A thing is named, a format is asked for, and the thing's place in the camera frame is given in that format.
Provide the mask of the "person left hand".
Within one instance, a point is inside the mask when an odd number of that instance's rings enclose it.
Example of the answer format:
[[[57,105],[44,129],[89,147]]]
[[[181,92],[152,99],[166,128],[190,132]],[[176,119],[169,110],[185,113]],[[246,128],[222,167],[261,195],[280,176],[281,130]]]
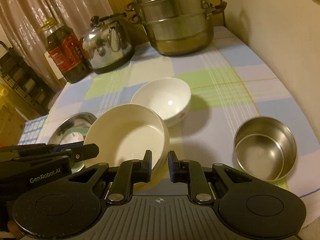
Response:
[[[22,237],[23,234],[14,220],[1,218],[1,238],[21,239]]]

